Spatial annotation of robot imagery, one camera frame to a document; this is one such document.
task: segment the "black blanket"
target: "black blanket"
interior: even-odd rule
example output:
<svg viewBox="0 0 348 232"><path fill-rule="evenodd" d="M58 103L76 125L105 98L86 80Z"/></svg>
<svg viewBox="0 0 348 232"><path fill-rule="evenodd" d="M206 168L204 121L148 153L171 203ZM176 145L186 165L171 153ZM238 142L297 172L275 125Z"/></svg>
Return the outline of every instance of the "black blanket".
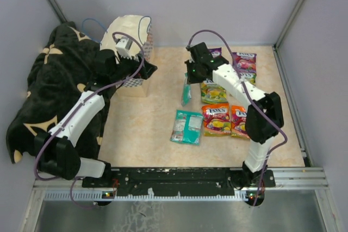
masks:
<svg viewBox="0 0 348 232"><path fill-rule="evenodd" d="M94 75L94 58L99 44L76 30L73 22L59 25L51 33L28 76L28 96L7 131L7 149L15 155L35 156L34 137L61 121L79 99ZM89 123L76 150L84 158L97 158L110 103Z"/></svg>

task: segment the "checkered fabric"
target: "checkered fabric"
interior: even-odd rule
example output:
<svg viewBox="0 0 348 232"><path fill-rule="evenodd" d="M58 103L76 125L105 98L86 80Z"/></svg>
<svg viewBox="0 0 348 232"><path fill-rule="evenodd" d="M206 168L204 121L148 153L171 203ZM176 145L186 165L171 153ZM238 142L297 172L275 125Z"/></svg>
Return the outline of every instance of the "checkered fabric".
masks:
<svg viewBox="0 0 348 232"><path fill-rule="evenodd" d="M152 37L152 25L151 25L151 23L150 23L150 26L148 28L146 42L144 43L142 48L144 49L144 52L145 52L145 60L149 61L150 56L151 56L151 52L153 49L153 37ZM130 79L129 81L125 82L123 87L141 86L143 81L144 81L143 79Z"/></svg>

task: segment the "snack package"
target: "snack package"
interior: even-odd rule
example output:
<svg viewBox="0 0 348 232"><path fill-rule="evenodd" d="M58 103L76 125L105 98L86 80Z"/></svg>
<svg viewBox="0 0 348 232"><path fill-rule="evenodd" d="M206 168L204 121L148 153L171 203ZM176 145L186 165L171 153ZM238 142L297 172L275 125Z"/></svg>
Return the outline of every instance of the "snack package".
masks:
<svg viewBox="0 0 348 232"><path fill-rule="evenodd" d="M219 48L211 48L211 49L208 49L210 51L210 53L212 54L212 56L215 58L215 57L218 57L219 55L222 55L222 48L219 47Z"/></svg>
<svg viewBox="0 0 348 232"><path fill-rule="evenodd" d="M181 96L181 105L182 106L187 105L190 102L190 100L191 100L191 85L187 84L187 73L185 73L183 94Z"/></svg>
<svg viewBox="0 0 348 232"><path fill-rule="evenodd" d="M232 53L233 60L242 76L251 84L256 83L256 54Z"/></svg>
<svg viewBox="0 0 348 232"><path fill-rule="evenodd" d="M226 90L207 79L201 83L201 100L204 103L227 103Z"/></svg>
<svg viewBox="0 0 348 232"><path fill-rule="evenodd" d="M176 111L171 141L193 145L200 144L203 116L199 112Z"/></svg>
<svg viewBox="0 0 348 232"><path fill-rule="evenodd" d="M245 130L246 111L242 106L231 106L231 137L250 139Z"/></svg>
<svg viewBox="0 0 348 232"><path fill-rule="evenodd" d="M205 136L226 136L231 134L229 105L210 104L202 107Z"/></svg>

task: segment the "light wood surface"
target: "light wood surface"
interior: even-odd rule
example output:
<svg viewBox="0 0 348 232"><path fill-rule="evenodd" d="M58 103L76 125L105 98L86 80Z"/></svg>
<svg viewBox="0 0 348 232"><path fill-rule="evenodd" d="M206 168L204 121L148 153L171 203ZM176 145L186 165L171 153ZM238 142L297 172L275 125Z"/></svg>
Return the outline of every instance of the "light wood surface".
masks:
<svg viewBox="0 0 348 232"><path fill-rule="evenodd" d="M269 159L272 167L304 166L288 103L270 46L231 47L233 52L257 53L256 86L276 91L282 99L283 130L289 141ZM234 137L201 136L199 146L171 142L176 110L201 112L200 87L192 85L192 100L184 108L181 95L190 54L184 47L155 48L158 70L150 79L148 97L121 97L115 94L105 125L101 160L119 167L239 167L245 160L249 142ZM231 60L227 49L222 55ZM229 97L231 104L238 103ZM278 135L274 145L283 140Z"/></svg>

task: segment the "teal candy bag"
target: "teal candy bag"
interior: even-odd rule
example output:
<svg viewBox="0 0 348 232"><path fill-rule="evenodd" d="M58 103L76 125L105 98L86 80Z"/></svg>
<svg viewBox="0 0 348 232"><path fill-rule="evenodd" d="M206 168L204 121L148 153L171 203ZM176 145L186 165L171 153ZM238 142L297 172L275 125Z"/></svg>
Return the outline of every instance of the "teal candy bag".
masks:
<svg viewBox="0 0 348 232"><path fill-rule="evenodd" d="M199 145L203 115L199 112L176 111L171 141Z"/></svg>
<svg viewBox="0 0 348 232"><path fill-rule="evenodd" d="M191 100L191 85L187 84L187 73L185 73L185 82L183 88L183 95L181 97L181 105L184 107Z"/></svg>

